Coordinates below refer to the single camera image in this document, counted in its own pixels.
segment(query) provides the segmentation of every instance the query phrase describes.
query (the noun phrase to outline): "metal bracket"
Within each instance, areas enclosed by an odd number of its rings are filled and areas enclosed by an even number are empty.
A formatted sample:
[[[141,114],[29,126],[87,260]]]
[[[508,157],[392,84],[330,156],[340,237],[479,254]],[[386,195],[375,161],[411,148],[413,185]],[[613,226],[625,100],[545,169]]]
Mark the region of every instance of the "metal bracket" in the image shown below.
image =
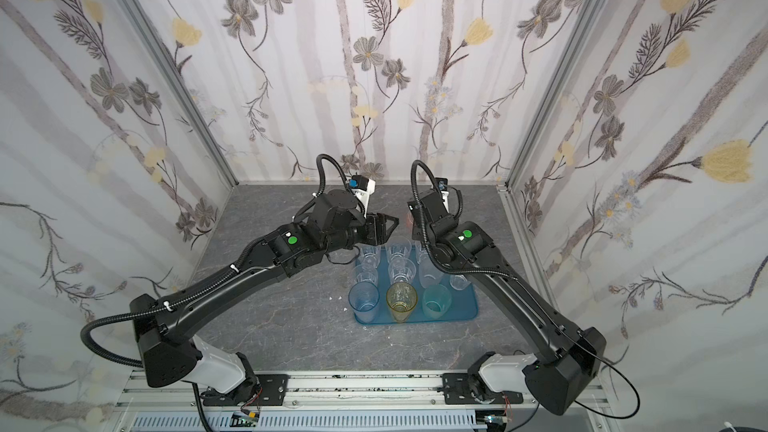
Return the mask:
[[[523,394],[519,392],[492,393],[493,400],[490,402],[475,399],[475,395],[469,388],[469,374],[443,374],[442,392],[446,399],[446,405],[476,405],[476,404],[499,404],[504,405],[504,395],[507,396],[510,404],[522,404]]]

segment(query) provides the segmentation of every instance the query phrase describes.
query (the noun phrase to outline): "plastic cup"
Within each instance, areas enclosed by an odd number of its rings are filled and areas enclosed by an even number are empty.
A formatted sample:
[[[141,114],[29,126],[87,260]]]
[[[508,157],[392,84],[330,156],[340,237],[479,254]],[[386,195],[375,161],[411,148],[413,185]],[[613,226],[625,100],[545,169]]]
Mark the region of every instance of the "plastic cup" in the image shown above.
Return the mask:
[[[373,267],[379,267],[382,260],[382,248],[379,245],[360,245],[360,263],[372,264],[371,259],[376,261]]]
[[[437,319],[451,308],[453,296],[445,285],[434,284],[427,287],[422,294],[422,310],[424,315]]]
[[[411,259],[405,257],[395,257],[389,262],[389,281],[395,282],[408,282],[413,283],[413,279],[416,278],[416,264]]]
[[[451,287],[457,291],[463,291],[469,287],[469,280],[464,275],[451,275]]]
[[[350,289],[350,307],[357,320],[370,324],[379,313],[379,289],[370,282],[358,282]]]
[[[422,287],[427,288],[430,285],[439,284],[443,277],[442,272],[437,270],[429,257],[424,258],[418,264],[418,281],[422,284]]]
[[[352,279],[356,284],[358,282],[370,282],[374,285],[379,285],[379,271],[366,268],[363,264],[356,265],[352,269]]]
[[[418,294],[408,282],[395,282],[386,292],[386,303],[389,306],[389,313],[395,322],[405,322],[408,320],[413,309],[416,308]]]
[[[412,241],[403,236],[390,238],[386,244],[387,258],[391,262],[395,257],[408,258],[411,255]]]
[[[379,261],[376,257],[369,255],[368,257],[360,257],[360,265],[367,271],[376,272],[379,268]]]

